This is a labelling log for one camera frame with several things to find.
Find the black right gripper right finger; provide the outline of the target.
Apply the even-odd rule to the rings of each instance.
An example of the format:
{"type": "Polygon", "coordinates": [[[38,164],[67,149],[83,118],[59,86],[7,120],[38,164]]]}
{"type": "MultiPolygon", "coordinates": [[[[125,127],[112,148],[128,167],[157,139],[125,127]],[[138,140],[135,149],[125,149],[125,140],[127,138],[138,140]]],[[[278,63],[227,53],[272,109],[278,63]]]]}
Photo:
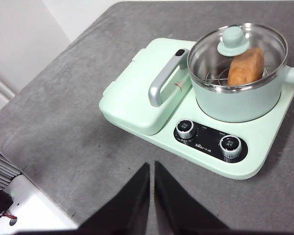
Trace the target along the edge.
{"type": "Polygon", "coordinates": [[[175,235],[230,235],[232,230],[196,201],[159,162],[155,162],[155,192],[175,235]]]}

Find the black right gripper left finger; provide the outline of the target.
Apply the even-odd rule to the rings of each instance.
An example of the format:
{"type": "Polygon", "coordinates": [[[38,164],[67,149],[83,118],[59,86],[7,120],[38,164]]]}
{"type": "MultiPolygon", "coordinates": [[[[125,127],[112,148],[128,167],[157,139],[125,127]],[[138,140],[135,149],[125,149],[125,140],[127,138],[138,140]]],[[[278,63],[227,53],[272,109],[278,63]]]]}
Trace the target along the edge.
{"type": "Polygon", "coordinates": [[[150,200],[150,166],[144,163],[123,188],[83,222],[74,235],[144,235],[150,200]]]}

